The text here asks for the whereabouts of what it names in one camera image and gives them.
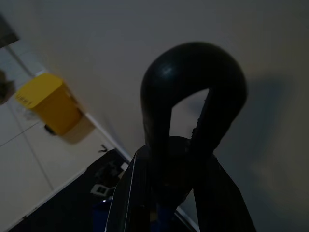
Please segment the blue dustpan with long handle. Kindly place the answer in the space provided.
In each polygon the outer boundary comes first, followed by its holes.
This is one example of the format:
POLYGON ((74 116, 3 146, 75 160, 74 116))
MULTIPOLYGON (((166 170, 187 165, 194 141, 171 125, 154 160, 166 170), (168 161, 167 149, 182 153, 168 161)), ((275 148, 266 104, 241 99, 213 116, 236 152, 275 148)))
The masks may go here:
POLYGON ((166 51, 150 65, 140 99, 157 232, 172 232, 176 209, 190 192, 194 193, 192 152, 214 155, 246 102, 246 80, 238 63, 223 49, 209 43, 185 43, 166 51), (208 94, 191 138, 170 136, 173 107, 202 90, 208 94))

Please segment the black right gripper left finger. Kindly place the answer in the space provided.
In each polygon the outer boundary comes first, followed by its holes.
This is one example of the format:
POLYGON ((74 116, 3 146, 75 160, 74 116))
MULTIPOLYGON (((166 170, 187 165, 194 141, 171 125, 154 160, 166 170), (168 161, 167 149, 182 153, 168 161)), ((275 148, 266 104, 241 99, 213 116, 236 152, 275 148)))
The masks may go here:
POLYGON ((144 145, 115 188, 105 232, 151 232, 151 183, 150 153, 144 145))

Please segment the black floor mat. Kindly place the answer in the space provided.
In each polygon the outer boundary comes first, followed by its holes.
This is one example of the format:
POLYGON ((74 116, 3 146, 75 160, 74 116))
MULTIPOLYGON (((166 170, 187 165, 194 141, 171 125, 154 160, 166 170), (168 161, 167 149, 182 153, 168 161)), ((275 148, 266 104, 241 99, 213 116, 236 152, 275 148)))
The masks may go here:
POLYGON ((112 196, 126 164, 117 149, 109 150, 7 232, 105 232, 112 196), (90 193, 95 184, 109 188, 105 197, 90 193))

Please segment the yellow waste bin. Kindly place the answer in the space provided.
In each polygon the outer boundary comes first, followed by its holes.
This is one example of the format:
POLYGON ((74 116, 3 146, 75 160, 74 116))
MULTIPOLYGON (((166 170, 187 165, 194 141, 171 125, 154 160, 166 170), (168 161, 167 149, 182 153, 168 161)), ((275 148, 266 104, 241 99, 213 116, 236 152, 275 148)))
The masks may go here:
POLYGON ((64 81, 50 73, 40 74, 24 84, 15 98, 56 135, 66 134, 82 118, 64 81))

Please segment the white paper tag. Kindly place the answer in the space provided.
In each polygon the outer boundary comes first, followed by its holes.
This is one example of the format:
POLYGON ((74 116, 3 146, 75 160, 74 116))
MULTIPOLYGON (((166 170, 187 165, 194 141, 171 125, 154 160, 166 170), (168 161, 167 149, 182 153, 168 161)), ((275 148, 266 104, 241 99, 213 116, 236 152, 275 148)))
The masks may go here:
POLYGON ((106 186, 104 185, 101 185, 101 184, 95 184, 90 193, 94 194, 94 195, 98 195, 98 196, 103 196, 105 197, 106 194, 108 193, 109 191, 109 188, 107 188, 106 186))

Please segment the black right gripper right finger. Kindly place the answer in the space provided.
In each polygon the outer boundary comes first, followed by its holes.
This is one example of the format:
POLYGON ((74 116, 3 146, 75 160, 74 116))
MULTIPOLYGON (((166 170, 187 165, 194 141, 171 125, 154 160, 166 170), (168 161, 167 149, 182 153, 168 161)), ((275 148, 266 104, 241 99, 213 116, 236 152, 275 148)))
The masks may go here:
POLYGON ((197 150, 192 157, 200 232, 257 232, 238 186, 218 159, 197 150))

